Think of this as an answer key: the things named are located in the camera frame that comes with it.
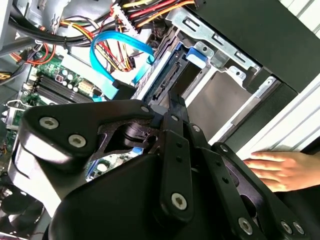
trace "silver screw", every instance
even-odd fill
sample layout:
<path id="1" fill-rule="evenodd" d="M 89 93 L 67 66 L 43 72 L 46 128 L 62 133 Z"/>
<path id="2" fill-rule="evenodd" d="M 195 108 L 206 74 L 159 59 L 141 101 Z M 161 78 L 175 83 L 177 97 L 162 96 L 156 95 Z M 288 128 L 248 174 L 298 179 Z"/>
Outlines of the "silver screw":
<path id="1" fill-rule="evenodd" d="M 171 115 L 171 118 L 175 121 L 179 121 L 179 118 L 177 118 L 175 115 Z"/>
<path id="2" fill-rule="evenodd" d="M 281 221 L 281 225 L 288 234 L 292 234 L 291 227 L 285 221 Z"/>
<path id="3" fill-rule="evenodd" d="M 142 106 L 141 109 L 142 109 L 142 111 L 144 111 L 144 112 L 146 112 L 146 113 L 149 112 L 149 109 L 148 109 L 147 107 L 145 107 L 145 106 Z"/>
<path id="4" fill-rule="evenodd" d="M 57 119 L 49 116 L 45 116 L 39 120 L 40 126 L 44 127 L 45 129 L 56 129 L 59 127 L 59 122 Z"/>
<path id="5" fill-rule="evenodd" d="M 226 148 L 224 145 L 220 145 L 220 148 L 224 151 L 224 152 L 228 152 L 228 148 Z"/>
<path id="6" fill-rule="evenodd" d="M 41 52 L 37 52 L 36 54 L 35 54 L 38 58 L 42 58 L 42 53 Z"/>
<path id="7" fill-rule="evenodd" d="M 187 208 L 187 200 L 180 193 L 175 192 L 171 196 L 172 204 L 179 210 L 185 210 Z"/>
<path id="8" fill-rule="evenodd" d="M 305 231 L 304 231 L 304 229 L 297 223 L 297 222 L 293 222 L 293 226 L 295 227 L 295 229 L 297 229 L 297 231 L 299 232 L 299 233 L 301 233 L 302 235 L 304 235 L 305 234 Z"/>
<path id="9" fill-rule="evenodd" d="M 71 135 L 68 140 L 69 143 L 76 148 L 83 148 L 87 143 L 86 139 L 78 134 Z"/>
<path id="10" fill-rule="evenodd" d="M 193 129 L 194 129 L 196 132 L 200 132 L 200 128 L 199 128 L 198 126 L 193 125 L 192 127 L 193 127 Z"/>
<path id="11" fill-rule="evenodd" d="M 244 217 L 240 217 L 238 219 L 238 223 L 240 225 L 240 228 L 248 235 L 252 235 L 254 233 L 254 230 L 250 224 L 250 222 L 248 222 L 247 219 L 245 219 Z"/>

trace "capacitor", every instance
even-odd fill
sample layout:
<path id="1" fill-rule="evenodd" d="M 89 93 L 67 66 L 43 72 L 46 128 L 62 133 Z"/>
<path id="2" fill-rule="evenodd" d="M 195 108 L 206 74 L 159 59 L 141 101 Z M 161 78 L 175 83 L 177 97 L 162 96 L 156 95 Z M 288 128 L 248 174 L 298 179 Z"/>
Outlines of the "capacitor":
<path id="1" fill-rule="evenodd" d="M 62 70 L 62 75 L 67 76 L 68 75 L 68 71 L 67 70 Z"/>
<path id="2" fill-rule="evenodd" d="M 73 82 L 69 82 L 68 84 L 68 89 L 73 89 L 74 88 L 74 83 Z"/>
<path id="3" fill-rule="evenodd" d="M 63 80 L 62 85 L 67 86 L 70 81 L 68 79 Z"/>
<path id="4" fill-rule="evenodd" d="M 66 77 L 68 80 L 72 81 L 74 79 L 74 76 L 72 76 L 71 74 L 69 74 L 67 77 Z"/>

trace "black cable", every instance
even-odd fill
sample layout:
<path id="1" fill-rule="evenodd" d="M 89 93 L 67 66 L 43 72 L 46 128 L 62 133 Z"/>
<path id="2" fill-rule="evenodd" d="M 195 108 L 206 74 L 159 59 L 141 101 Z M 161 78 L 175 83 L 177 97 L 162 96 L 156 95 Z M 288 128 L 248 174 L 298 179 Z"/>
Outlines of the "black cable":
<path id="1" fill-rule="evenodd" d="M 83 35 L 75 36 L 75 37 L 64 37 L 59 35 L 52 35 L 50 33 L 46 33 L 44 31 L 39 30 L 35 31 L 32 29 L 29 29 L 27 27 L 21 26 L 17 22 L 15 22 L 12 18 L 9 19 L 9 25 L 15 29 L 17 29 L 19 32 L 27 35 L 28 37 L 31 37 L 32 39 L 39 40 L 44 43 L 53 44 L 53 45 L 60 45 L 64 46 L 65 43 L 68 47 L 75 46 L 75 47 L 82 47 L 83 45 L 87 45 L 90 43 L 90 41 Z M 114 29 L 115 27 L 114 22 L 109 22 L 105 24 L 102 27 L 102 32 Z M 92 33 L 97 34 L 99 32 L 99 29 L 94 30 Z"/>
<path id="2" fill-rule="evenodd" d="M 97 18 L 96 20 L 94 20 L 95 23 L 100 23 L 102 22 L 103 20 L 105 20 L 106 18 L 108 18 L 110 16 L 110 11 L 108 11 L 106 14 L 100 16 L 99 18 Z M 75 15 L 75 16 L 70 16 L 70 17 L 67 17 L 65 18 L 64 20 L 67 20 L 69 22 L 75 22 L 75 23 L 87 23 L 88 20 L 68 20 L 68 19 L 72 19 L 72 18 L 84 18 L 84 19 L 88 19 L 87 17 L 84 17 L 84 16 L 80 16 L 80 15 Z M 91 26 L 91 24 L 88 24 L 88 25 L 84 25 L 82 26 L 83 28 L 87 28 Z"/>
<path id="3" fill-rule="evenodd" d="M 27 59 L 28 60 L 31 60 L 34 55 L 37 53 L 37 51 L 39 51 L 40 49 L 42 48 L 41 45 L 37 45 L 34 49 L 34 50 L 31 50 L 29 53 L 28 53 L 28 56 L 27 56 Z M 12 74 L 9 78 L 3 80 L 3 81 L 0 81 L 0 86 L 4 85 L 4 84 L 7 84 L 9 82 L 11 82 L 12 80 L 14 80 L 16 77 L 18 77 L 19 75 L 21 75 L 28 67 L 28 64 L 22 64 L 20 65 Z"/>
<path id="4" fill-rule="evenodd" d="M 9 25 L 35 40 L 39 40 L 48 44 L 60 46 L 67 45 L 68 47 L 81 47 L 82 45 L 90 43 L 88 39 L 83 35 L 66 38 L 64 36 L 53 35 L 48 32 L 44 32 L 32 25 L 16 7 L 11 8 Z M 104 32 L 107 30 L 111 30 L 114 29 L 114 27 L 115 23 L 109 22 L 101 28 L 101 31 Z M 99 29 L 96 29 L 92 33 L 97 34 L 99 31 Z"/>

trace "orange wire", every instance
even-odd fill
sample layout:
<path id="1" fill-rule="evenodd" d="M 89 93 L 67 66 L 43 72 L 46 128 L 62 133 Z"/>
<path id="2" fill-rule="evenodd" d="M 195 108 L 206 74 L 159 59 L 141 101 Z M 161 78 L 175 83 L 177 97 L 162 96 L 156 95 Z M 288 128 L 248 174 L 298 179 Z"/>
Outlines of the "orange wire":
<path id="1" fill-rule="evenodd" d="M 45 51 L 49 53 L 49 48 L 48 48 L 48 46 L 46 46 L 45 48 L 46 48 Z M 40 59 L 39 59 L 38 61 L 28 60 L 28 61 L 25 62 L 25 64 L 34 64 L 34 65 L 47 64 L 48 62 L 50 62 L 50 61 L 54 58 L 55 53 L 56 53 L 56 45 L 53 45 L 51 56 L 50 56 L 47 60 L 45 60 L 45 61 L 39 61 Z M 19 61 L 19 60 L 22 59 L 22 58 L 21 58 L 19 55 L 17 55 L 16 53 L 13 53 L 11 56 L 12 56 L 13 58 L 15 58 L 16 61 Z"/>
<path id="2" fill-rule="evenodd" d="M 184 6 L 184 5 L 194 4 L 194 3 L 195 3 L 195 1 L 193 1 L 193 0 L 188 0 L 188 1 L 183 1 L 183 2 L 181 2 L 181 3 L 178 3 L 178 4 L 176 4 L 176 5 L 173 5 L 173 6 L 171 6 L 171 7 L 168 7 L 167 9 L 164 9 L 164 10 L 162 10 L 162 11 L 160 11 L 160 12 L 152 15 L 152 16 L 149 17 L 147 20 L 144 20 L 143 22 L 139 23 L 136 27 L 137 27 L 137 28 L 141 28 L 143 25 L 151 22 L 152 20 L 156 19 L 157 17 L 161 16 L 162 14 L 165 14 L 165 13 L 167 13 L 167 12 L 170 12 L 171 10 L 176 9 L 176 8 L 178 8 L 178 7 L 182 7 L 182 6 Z"/>

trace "yellow wire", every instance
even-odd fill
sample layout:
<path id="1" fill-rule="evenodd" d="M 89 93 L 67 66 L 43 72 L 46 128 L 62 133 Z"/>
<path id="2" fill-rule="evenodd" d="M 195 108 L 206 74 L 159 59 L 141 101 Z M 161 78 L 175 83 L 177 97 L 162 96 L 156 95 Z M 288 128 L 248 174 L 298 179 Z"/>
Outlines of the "yellow wire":
<path id="1" fill-rule="evenodd" d="M 135 6 L 139 6 L 142 4 L 147 4 L 149 2 L 151 2 L 152 0 L 140 0 L 140 1 L 135 1 L 135 2 L 130 2 L 127 4 L 124 4 L 122 7 L 123 8 L 130 8 L 130 7 L 135 7 Z"/>
<path id="2" fill-rule="evenodd" d="M 77 26 L 76 24 L 72 24 L 70 22 L 67 21 L 62 21 L 62 24 L 66 24 L 68 26 L 71 26 L 77 30 L 79 30 L 83 35 L 85 35 L 91 42 L 93 41 L 92 37 L 90 35 L 88 35 L 85 31 L 83 31 L 79 26 Z M 117 70 L 120 70 L 118 68 L 117 65 L 114 65 L 114 63 L 111 61 L 110 57 L 103 51 L 102 47 L 99 45 L 96 45 L 95 48 L 99 51 L 99 53 L 102 54 L 102 56 Z"/>
<path id="3" fill-rule="evenodd" d="M 0 77 L 8 77 L 8 78 L 10 78 L 10 75 L 9 75 L 9 74 L 6 74 L 6 73 L 1 73 L 1 72 L 0 72 Z"/>
<path id="4" fill-rule="evenodd" d="M 122 33 L 122 27 L 119 26 L 119 31 L 120 33 Z M 124 50 L 124 53 L 125 53 L 125 56 L 124 56 L 124 62 L 125 62 L 125 66 L 128 70 L 132 70 L 130 64 L 129 64 L 129 60 L 128 60 L 128 53 L 127 53 L 127 47 L 126 47 L 126 44 L 122 43 L 122 47 L 123 47 L 123 50 Z"/>
<path id="5" fill-rule="evenodd" d="M 167 12 L 170 12 L 171 10 L 176 9 L 176 8 L 178 8 L 178 7 L 181 7 L 181 6 L 184 6 L 184 5 L 187 5 L 187 4 L 194 4 L 194 3 L 195 3 L 195 1 L 193 1 L 193 0 L 188 0 L 188 1 L 183 1 L 183 2 L 181 2 L 181 3 L 178 3 L 178 4 L 176 4 L 176 5 L 173 5 L 173 6 L 171 6 L 171 7 L 168 7 L 167 9 L 164 9 L 164 10 L 162 10 L 162 11 L 160 11 L 160 12 L 152 15 L 152 16 L 149 17 L 147 20 L 139 23 L 136 27 L 137 27 L 137 28 L 141 28 L 143 25 L 151 22 L 152 20 L 156 19 L 157 17 L 161 16 L 162 14 L 165 14 L 165 13 L 167 13 Z"/>

